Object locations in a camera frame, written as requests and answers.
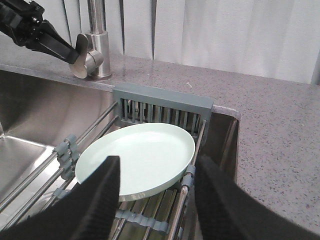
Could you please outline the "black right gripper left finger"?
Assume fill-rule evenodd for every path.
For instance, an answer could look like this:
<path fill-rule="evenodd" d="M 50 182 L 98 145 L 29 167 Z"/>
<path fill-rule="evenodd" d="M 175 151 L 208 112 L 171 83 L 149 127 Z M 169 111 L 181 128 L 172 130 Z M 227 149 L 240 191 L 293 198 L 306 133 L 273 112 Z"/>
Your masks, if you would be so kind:
<path fill-rule="evenodd" d="M 108 156 L 55 205 L 1 231 L 2 240 L 106 240 L 120 194 L 120 157 Z"/>

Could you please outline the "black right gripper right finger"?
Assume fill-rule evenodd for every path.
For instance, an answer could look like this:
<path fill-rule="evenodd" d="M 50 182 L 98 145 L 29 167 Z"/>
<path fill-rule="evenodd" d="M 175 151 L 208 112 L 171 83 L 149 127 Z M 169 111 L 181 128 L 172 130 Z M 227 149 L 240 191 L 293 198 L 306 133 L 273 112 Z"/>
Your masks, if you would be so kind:
<path fill-rule="evenodd" d="M 205 240 L 318 240 L 243 191 L 207 155 L 195 162 L 195 205 Z"/>

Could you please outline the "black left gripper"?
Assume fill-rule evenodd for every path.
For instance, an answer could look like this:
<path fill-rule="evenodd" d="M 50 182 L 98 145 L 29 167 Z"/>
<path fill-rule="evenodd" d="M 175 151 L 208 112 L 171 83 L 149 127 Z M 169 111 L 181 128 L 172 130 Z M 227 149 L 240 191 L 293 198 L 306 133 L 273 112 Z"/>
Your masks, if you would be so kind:
<path fill-rule="evenodd" d="M 43 18 L 45 9 L 34 0 L 2 0 L 0 2 L 0 31 L 19 47 L 37 50 L 66 63 L 74 64 L 78 52 L 67 43 L 53 25 Z"/>

